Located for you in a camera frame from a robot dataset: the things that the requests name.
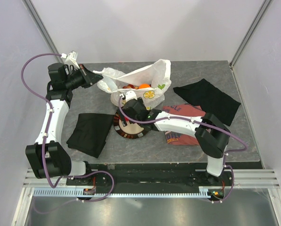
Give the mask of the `orange fruit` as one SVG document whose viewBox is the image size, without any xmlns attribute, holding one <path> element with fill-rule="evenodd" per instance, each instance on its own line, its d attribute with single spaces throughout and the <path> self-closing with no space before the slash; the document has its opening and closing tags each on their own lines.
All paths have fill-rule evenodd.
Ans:
<svg viewBox="0 0 281 226">
<path fill-rule="evenodd" d="M 141 84 L 139 87 L 138 87 L 138 89 L 147 89 L 147 88 L 151 88 L 151 85 L 149 85 L 149 84 Z"/>
</svg>

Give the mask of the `white plastic bag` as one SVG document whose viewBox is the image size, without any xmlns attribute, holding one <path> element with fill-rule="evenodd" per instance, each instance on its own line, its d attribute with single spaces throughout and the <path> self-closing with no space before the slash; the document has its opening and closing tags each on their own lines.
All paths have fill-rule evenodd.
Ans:
<svg viewBox="0 0 281 226">
<path fill-rule="evenodd" d="M 169 60 L 159 59 L 151 65 L 147 65 L 130 73 L 113 68 L 104 68 L 102 71 L 94 71 L 101 74 L 103 79 L 97 83 L 100 90 L 111 95 L 112 104 L 118 106 L 120 94 L 132 90 L 137 97 L 143 99 L 144 105 L 148 110 L 157 107 L 165 99 L 165 92 L 171 85 L 171 62 Z M 140 86 L 149 84 L 151 88 L 147 89 L 123 89 L 123 86 L 132 84 Z"/>
</svg>

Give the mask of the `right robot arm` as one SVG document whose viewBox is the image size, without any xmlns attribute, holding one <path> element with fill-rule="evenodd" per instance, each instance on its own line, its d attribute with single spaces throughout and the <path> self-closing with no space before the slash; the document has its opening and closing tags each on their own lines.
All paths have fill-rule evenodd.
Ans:
<svg viewBox="0 0 281 226">
<path fill-rule="evenodd" d="M 136 123 L 145 130 L 170 131 L 194 137 L 207 155 L 206 181 L 213 186 L 222 181 L 224 151 L 230 131 L 214 115 L 188 117 L 157 109 L 147 110 L 141 98 L 127 99 L 124 95 L 120 96 L 118 107 L 121 120 Z"/>
</svg>

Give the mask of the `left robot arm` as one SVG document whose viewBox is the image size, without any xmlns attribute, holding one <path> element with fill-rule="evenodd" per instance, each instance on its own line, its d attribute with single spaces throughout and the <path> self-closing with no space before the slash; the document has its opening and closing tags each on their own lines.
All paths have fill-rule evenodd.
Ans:
<svg viewBox="0 0 281 226">
<path fill-rule="evenodd" d="M 72 161 L 64 150 L 61 141 L 65 117 L 69 111 L 72 91 L 78 87 L 89 88 L 102 80 L 100 74 L 63 63 L 48 66 L 50 82 L 47 85 L 46 114 L 39 136 L 33 145 L 28 145 L 25 154 L 37 178 L 46 176 L 77 176 L 82 185 L 89 185 L 93 173 L 86 169 L 86 162 Z"/>
</svg>

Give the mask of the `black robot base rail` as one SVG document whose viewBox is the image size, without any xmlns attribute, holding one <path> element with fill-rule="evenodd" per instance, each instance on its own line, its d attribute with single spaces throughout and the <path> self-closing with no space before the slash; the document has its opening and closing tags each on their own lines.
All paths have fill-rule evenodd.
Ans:
<svg viewBox="0 0 281 226">
<path fill-rule="evenodd" d="M 67 185 L 92 186 L 98 193 L 191 193 L 201 186 L 228 188 L 231 171 L 219 177 L 206 171 L 206 163 L 119 163 L 86 164 L 86 172 L 98 174 L 83 179 L 68 179 Z"/>
</svg>

